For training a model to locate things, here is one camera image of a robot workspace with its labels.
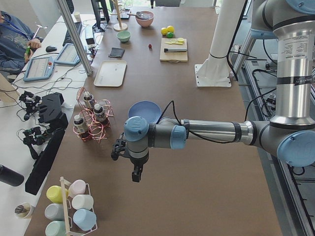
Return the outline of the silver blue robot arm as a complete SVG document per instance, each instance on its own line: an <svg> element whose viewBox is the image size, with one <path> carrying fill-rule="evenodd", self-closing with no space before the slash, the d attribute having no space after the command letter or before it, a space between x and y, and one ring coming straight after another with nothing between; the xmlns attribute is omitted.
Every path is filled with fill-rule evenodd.
<svg viewBox="0 0 315 236"><path fill-rule="evenodd" d="M125 154L139 182L149 148L182 149L192 137L228 144L256 146L293 167L315 161L315 121L310 117L315 40L312 0L256 0L251 33L254 38L278 40L276 112L269 121L218 122L160 119L147 123L139 116L124 124Z"/></svg>

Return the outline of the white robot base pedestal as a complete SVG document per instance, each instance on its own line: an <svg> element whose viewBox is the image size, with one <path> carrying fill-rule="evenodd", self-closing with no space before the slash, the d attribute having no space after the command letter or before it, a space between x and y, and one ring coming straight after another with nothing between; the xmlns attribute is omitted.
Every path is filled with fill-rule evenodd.
<svg viewBox="0 0 315 236"><path fill-rule="evenodd" d="M222 2L209 56L203 64L195 65L195 78L198 87L231 86L228 54L246 5L246 0L224 0Z"/></svg>

